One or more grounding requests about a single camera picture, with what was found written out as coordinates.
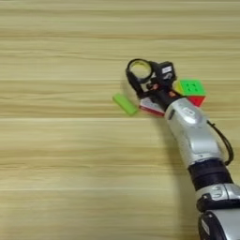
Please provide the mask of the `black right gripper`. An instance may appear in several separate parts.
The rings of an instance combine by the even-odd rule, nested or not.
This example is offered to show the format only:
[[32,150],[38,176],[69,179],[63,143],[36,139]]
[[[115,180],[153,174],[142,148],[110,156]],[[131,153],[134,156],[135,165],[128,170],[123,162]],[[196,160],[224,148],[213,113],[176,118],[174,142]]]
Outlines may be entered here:
[[[129,70],[126,70],[127,80],[138,98],[144,98],[145,93],[138,82],[137,77]],[[173,81],[160,81],[151,79],[147,84],[148,96],[157,103],[162,109],[167,109],[173,102],[182,97],[173,89]]]

